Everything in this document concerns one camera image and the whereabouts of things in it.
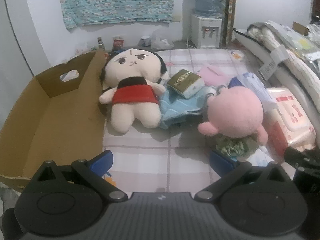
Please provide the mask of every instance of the pink fabric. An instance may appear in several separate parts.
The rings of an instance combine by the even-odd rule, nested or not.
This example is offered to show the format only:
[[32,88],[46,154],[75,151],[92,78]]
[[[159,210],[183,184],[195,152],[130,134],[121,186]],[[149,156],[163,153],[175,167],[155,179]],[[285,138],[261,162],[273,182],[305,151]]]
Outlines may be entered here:
[[218,87],[220,85],[227,85],[228,81],[234,76],[226,75],[218,67],[206,64],[198,73],[204,80],[207,86]]

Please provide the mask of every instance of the wall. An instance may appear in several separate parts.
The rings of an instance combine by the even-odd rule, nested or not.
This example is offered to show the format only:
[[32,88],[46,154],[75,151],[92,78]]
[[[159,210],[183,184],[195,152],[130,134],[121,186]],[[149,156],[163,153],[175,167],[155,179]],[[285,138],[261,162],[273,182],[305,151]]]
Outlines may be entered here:
[[[72,56],[76,46],[82,42],[95,46],[99,36],[106,49],[112,47],[112,36],[124,35],[125,46],[134,46],[141,36],[150,35],[161,26],[168,28],[173,40],[186,39],[194,6],[194,0],[175,0],[173,14],[181,16],[182,22],[92,25],[69,32],[63,23],[59,0],[27,1],[36,32],[51,65]],[[252,22],[269,19],[288,26],[292,26],[293,21],[307,25],[310,9],[311,0],[237,0],[235,28],[247,28]]]
[[0,129],[31,78],[0,0]]
[[50,67],[34,27],[27,0],[6,0],[12,28],[34,75]]

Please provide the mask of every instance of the plush toy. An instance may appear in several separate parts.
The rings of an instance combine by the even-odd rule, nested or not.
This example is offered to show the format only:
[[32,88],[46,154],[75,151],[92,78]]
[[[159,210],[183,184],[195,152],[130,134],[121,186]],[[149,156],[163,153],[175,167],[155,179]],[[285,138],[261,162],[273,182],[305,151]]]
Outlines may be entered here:
[[128,49],[108,61],[102,76],[110,89],[99,101],[112,104],[111,125],[116,131],[126,133],[135,118],[147,128],[159,125],[157,96],[165,92],[165,87],[157,81],[165,72],[161,57],[146,50]]
[[263,109],[259,98],[246,87],[222,88],[216,97],[207,100],[209,122],[199,124],[204,135],[221,133],[243,138],[257,133],[258,143],[265,145],[268,134],[262,126]]

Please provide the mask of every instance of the box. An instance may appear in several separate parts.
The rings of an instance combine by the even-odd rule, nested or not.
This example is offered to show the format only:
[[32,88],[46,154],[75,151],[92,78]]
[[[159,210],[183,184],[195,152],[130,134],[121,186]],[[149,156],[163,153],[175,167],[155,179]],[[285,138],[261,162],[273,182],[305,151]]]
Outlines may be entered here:
[[185,99],[191,98],[204,87],[204,81],[200,76],[185,69],[176,73],[167,84]]
[[236,14],[236,0],[225,0],[223,3],[222,30],[220,45],[227,47],[232,41],[233,25]]
[[301,24],[299,24],[299,23],[293,22],[292,29],[294,31],[296,31],[297,33],[300,33],[300,34],[302,34],[304,36],[308,36],[308,33],[309,33],[308,28],[303,26],[303,25],[301,25]]
[[[0,181],[22,191],[45,160],[70,165],[102,151],[105,117],[99,110],[102,51],[80,55],[35,76],[0,132]],[[62,82],[71,70],[79,77]]]

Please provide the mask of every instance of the pink stuffed animal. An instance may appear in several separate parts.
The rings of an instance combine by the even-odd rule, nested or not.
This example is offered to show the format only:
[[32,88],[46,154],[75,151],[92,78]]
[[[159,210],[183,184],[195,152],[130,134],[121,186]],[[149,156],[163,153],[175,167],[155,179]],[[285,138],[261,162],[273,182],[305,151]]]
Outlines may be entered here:
[[262,126],[263,109],[259,98],[245,87],[222,88],[216,97],[207,100],[209,122],[199,124],[204,135],[221,133],[231,138],[242,138],[253,133],[258,143],[265,145],[268,134]]

